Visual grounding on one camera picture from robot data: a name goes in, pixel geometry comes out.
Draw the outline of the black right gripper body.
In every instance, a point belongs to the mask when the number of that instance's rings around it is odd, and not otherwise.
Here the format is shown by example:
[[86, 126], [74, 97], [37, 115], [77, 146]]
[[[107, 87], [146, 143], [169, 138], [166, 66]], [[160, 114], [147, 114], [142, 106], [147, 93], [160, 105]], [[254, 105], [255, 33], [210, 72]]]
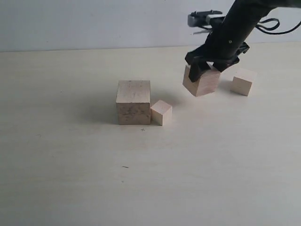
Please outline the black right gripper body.
[[187, 53], [186, 62], [191, 65], [197, 58], [231, 59], [267, 14], [268, 7], [260, 0], [234, 1], [223, 22], [213, 29], [205, 43]]

